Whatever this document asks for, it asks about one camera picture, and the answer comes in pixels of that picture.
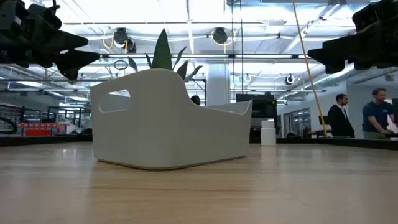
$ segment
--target wooden table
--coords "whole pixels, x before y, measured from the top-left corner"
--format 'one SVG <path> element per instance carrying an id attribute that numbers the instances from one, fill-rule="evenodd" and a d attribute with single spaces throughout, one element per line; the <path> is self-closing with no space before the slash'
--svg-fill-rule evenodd
<path id="1" fill-rule="evenodd" d="M 248 158 L 167 172 L 96 162 L 92 153 L 88 142 L 1 147 L 0 223 L 398 220 L 396 151 L 251 145 Z"/>

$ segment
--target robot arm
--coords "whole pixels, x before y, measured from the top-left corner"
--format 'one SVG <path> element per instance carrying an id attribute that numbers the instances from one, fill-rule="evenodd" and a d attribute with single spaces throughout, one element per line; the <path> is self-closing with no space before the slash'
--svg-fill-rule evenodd
<path id="1" fill-rule="evenodd" d="M 79 69 L 100 59 L 98 53 L 74 49 L 88 40 L 60 30 L 62 22 L 55 15 L 59 8 L 32 4 L 27 10 L 21 0 L 0 0 L 0 63 L 24 68 L 50 68 L 55 63 L 62 75 L 76 80 Z"/>
<path id="2" fill-rule="evenodd" d="M 398 1 L 381 0 L 355 13 L 356 34 L 329 40 L 308 56 L 326 66 L 328 74 L 340 72 L 346 60 L 355 69 L 398 65 Z"/>

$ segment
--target dark suit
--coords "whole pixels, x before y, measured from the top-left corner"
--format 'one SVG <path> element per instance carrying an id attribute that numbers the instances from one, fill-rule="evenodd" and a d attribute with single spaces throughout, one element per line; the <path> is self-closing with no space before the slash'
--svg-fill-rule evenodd
<path id="1" fill-rule="evenodd" d="M 331 134 L 334 137 L 355 137 L 354 129 L 348 120 L 345 109 L 343 112 L 340 107 L 338 107 L 337 105 L 333 105 L 329 109 L 328 122 L 331 126 Z"/>

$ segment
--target man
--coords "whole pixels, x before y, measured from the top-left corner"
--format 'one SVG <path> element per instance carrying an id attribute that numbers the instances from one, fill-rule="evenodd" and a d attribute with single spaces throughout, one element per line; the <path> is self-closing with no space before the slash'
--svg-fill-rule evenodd
<path id="1" fill-rule="evenodd" d="M 387 130 L 388 116 L 394 121 L 392 104 L 384 102 L 387 91 L 384 88 L 373 90 L 373 101 L 366 104 L 362 109 L 363 114 L 363 136 L 365 139 L 385 139 L 386 134 L 394 132 Z"/>
<path id="2" fill-rule="evenodd" d="M 354 129 L 348 119 L 344 106 L 348 104 L 346 94 L 336 96 L 337 104 L 329 109 L 328 122 L 331 126 L 331 134 L 333 137 L 351 137 L 355 138 Z"/>
<path id="3" fill-rule="evenodd" d="M 200 98 L 199 98 L 199 96 L 197 96 L 197 95 L 192 96 L 192 97 L 191 97 L 191 100 L 192 100 L 192 102 L 193 102 L 194 104 L 200 106 Z"/>

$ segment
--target white column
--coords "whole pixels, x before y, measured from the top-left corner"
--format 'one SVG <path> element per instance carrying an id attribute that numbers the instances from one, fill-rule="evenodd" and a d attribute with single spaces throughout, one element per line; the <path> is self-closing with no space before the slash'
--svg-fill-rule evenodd
<path id="1" fill-rule="evenodd" d="M 207 105 L 230 103 L 230 75 L 228 64 L 209 65 L 207 75 Z"/>

